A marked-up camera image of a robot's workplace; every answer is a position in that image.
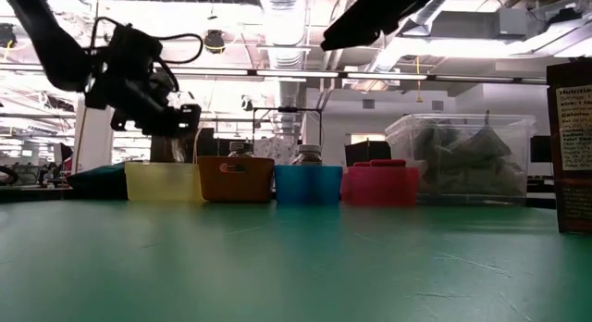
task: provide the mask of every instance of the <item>bottle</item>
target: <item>bottle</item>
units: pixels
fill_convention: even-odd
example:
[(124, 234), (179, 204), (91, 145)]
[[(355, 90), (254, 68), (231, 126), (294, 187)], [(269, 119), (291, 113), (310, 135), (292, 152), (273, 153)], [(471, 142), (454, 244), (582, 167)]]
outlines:
[(323, 158), (321, 158), (321, 146), (303, 144), (298, 146), (298, 157), (292, 162), (296, 166), (321, 166), (323, 165)]
[(254, 157), (250, 142), (231, 142), (229, 157)]

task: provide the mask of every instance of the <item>white pillar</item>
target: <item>white pillar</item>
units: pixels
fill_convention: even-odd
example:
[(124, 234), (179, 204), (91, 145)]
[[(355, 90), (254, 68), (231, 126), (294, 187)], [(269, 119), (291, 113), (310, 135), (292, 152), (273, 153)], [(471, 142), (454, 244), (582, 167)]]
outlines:
[[(76, 109), (76, 139), (74, 141), (73, 172), (95, 169), (97, 167), (111, 165), (111, 154), (113, 152), (113, 130), (111, 130), (111, 117), (113, 109), (106, 110), (88, 108), (86, 119), (84, 119), (83, 100), (78, 101)], [(82, 121), (84, 120), (84, 132), (82, 138)], [(80, 146), (80, 160), (77, 153)]]

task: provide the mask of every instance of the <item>orange bin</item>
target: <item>orange bin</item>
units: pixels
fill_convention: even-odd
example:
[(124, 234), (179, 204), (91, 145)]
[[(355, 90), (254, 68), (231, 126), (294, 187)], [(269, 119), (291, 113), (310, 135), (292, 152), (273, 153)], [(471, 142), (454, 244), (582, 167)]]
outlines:
[(202, 197), (218, 203), (268, 203), (274, 160), (268, 158), (198, 157)]

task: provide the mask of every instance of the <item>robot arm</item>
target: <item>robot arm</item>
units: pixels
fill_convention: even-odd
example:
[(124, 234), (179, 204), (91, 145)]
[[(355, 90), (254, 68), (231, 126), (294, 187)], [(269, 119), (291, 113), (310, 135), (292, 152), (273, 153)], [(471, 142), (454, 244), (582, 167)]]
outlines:
[(67, 92), (84, 92), (91, 77), (91, 58), (57, 24), (45, 0), (7, 0), (31, 37), (47, 79)]
[(381, 33), (391, 34), (399, 21), (430, 0), (357, 0), (326, 31), (325, 51), (370, 45)]
[[(101, 18), (95, 21), (93, 32), (99, 21), (113, 22), (116, 28), (112, 40), (105, 48), (84, 49), (59, 27), (45, 0), (7, 2), (29, 34), (52, 85), (67, 92), (85, 92), (85, 105), (90, 108), (115, 108), (111, 121), (114, 130), (125, 130), (128, 120), (148, 135), (177, 137), (197, 130), (201, 115), (198, 105), (183, 105), (181, 109), (168, 106), (167, 96), (177, 92), (179, 84), (160, 58), (163, 46), (157, 38)], [(202, 41), (195, 58), (203, 45)], [(154, 62), (168, 73), (154, 73)]]

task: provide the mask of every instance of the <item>nutrition label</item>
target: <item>nutrition label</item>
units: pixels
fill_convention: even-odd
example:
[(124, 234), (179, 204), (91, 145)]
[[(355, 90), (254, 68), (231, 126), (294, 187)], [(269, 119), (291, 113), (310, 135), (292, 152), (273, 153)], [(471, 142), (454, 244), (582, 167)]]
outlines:
[(592, 170), (592, 86), (557, 90), (563, 170)]

